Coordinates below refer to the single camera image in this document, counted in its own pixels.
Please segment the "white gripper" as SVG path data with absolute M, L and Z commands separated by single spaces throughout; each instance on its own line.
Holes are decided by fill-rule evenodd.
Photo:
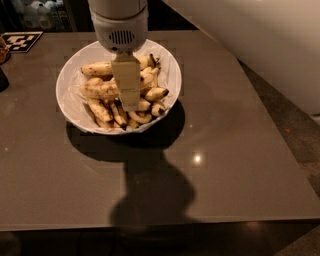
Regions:
M 143 8 L 128 18 L 107 18 L 97 11 L 91 12 L 96 36 L 110 52 L 134 52 L 147 38 L 148 11 Z M 112 72 L 125 111 L 137 111 L 140 99 L 140 63 L 131 54 L 117 54 L 111 62 Z

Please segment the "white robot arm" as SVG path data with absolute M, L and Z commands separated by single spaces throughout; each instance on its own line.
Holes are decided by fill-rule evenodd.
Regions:
M 112 72 L 125 111 L 136 111 L 140 99 L 140 63 L 134 57 L 146 41 L 147 0 L 88 0 L 100 44 L 115 55 Z

